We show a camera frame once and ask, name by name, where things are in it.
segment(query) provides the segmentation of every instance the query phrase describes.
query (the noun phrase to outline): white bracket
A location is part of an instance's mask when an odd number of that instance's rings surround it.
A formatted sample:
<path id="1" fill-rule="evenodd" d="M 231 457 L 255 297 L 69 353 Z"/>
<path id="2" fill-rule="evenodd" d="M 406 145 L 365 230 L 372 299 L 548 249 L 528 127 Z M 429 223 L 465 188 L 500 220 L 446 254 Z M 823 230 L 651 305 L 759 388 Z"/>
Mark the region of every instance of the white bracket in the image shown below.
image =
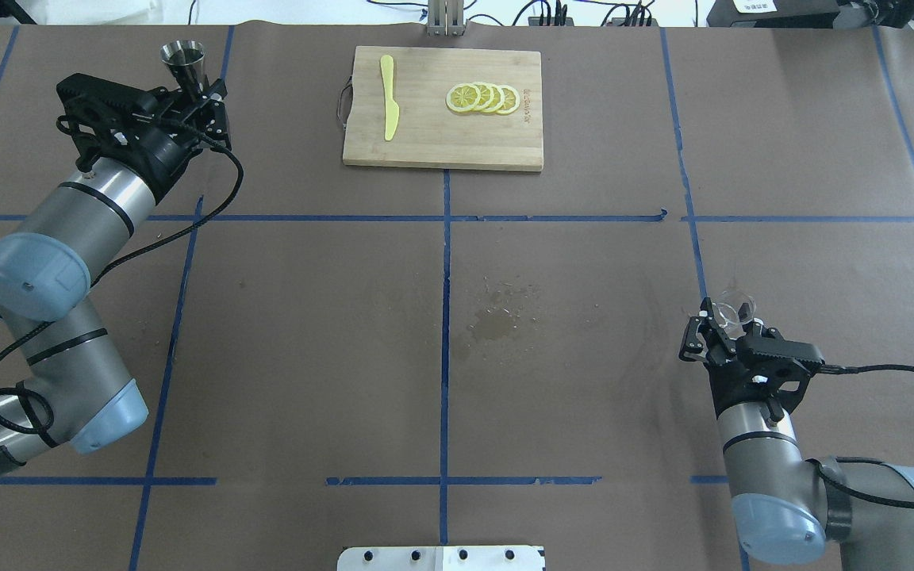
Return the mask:
<path id="1" fill-rule="evenodd" d="M 429 36 L 464 36 L 464 0 L 428 0 Z"/>
<path id="2" fill-rule="evenodd" d="M 351 548 L 337 571 L 544 571 L 541 546 Z"/>

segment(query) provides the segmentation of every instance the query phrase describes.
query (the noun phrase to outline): cutting board handle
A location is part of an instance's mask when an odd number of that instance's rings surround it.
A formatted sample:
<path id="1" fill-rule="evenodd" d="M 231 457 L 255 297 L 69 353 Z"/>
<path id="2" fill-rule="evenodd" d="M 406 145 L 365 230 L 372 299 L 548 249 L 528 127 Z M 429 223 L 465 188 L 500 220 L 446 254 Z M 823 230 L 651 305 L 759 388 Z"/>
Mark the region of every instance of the cutting board handle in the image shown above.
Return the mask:
<path id="1" fill-rule="evenodd" d="M 351 116 L 351 106 L 348 106 L 348 115 L 344 115 L 344 94 L 351 91 L 351 100 L 355 100 L 355 90 L 351 85 L 351 76 L 348 76 L 348 82 L 341 87 L 340 96 L 337 98 L 337 123 L 340 123 L 341 130 L 348 130 L 348 117 Z"/>

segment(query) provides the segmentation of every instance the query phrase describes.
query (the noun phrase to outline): black device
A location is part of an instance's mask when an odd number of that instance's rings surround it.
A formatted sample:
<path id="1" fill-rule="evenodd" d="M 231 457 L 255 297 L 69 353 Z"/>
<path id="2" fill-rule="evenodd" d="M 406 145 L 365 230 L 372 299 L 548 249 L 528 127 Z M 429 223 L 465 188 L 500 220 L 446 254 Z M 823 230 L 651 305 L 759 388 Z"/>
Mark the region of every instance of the black device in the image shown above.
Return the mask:
<path id="1" fill-rule="evenodd" d="M 755 12 L 765 4 L 764 0 L 715 0 L 708 13 L 708 26 L 831 28 L 841 11 L 838 0 L 774 0 L 775 11 Z"/>

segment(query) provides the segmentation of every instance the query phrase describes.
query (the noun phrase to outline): white label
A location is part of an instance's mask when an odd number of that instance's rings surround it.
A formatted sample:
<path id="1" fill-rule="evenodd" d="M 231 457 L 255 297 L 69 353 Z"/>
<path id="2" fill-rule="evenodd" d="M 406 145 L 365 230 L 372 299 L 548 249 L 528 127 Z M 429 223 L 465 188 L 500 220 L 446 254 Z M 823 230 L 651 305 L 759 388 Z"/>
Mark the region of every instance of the white label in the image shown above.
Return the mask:
<path id="1" fill-rule="evenodd" d="M 735 9 L 740 14 L 765 14 L 778 11 L 774 0 L 732 0 L 732 3 L 735 4 Z"/>

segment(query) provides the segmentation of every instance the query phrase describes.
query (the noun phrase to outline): yellow plastic knife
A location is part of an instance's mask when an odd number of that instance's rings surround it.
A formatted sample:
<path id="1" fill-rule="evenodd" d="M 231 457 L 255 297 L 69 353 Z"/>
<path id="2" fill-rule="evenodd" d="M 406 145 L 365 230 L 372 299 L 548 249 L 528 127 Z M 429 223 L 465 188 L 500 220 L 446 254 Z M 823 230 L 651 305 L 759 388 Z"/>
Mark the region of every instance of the yellow plastic knife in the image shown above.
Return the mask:
<path id="1" fill-rule="evenodd" d="M 384 55 L 380 58 L 380 71 L 383 73 L 383 100 L 386 102 L 386 129 L 383 138 L 389 141 L 397 132 L 397 122 L 400 120 L 400 106 L 393 98 L 393 56 Z"/>

